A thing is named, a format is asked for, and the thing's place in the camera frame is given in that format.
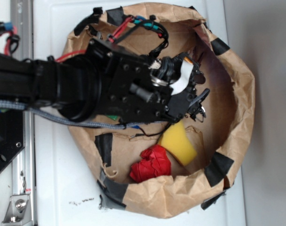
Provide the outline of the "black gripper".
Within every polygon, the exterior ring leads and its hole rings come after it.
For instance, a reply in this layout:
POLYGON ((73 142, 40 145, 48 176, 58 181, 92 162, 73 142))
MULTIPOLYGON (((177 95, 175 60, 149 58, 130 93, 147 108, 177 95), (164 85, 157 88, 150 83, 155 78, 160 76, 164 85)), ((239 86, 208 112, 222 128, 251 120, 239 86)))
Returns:
POLYGON ((196 85, 204 84, 205 76, 188 54, 151 58, 148 75, 147 122, 178 122, 186 113, 194 121, 204 121, 198 111, 210 90, 197 96, 196 85))

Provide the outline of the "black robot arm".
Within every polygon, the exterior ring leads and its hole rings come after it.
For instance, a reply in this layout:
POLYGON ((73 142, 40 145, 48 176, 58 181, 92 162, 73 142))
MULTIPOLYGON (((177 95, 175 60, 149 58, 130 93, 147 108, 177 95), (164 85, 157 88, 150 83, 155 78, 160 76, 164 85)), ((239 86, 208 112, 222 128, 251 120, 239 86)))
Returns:
POLYGON ((91 39, 84 54, 61 63, 19 61, 0 54, 0 109, 37 111, 53 107, 61 123, 82 123, 97 115, 122 124, 166 121, 204 114, 195 86, 204 82, 199 64, 186 53, 156 59, 122 46, 91 39))

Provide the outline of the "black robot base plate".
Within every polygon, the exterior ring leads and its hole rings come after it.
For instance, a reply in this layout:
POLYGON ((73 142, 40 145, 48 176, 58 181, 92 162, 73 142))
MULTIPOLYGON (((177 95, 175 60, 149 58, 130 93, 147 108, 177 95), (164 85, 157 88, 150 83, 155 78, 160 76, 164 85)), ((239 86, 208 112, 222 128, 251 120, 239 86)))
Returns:
POLYGON ((10 110, 0 113, 0 174, 24 147, 24 115, 10 110))

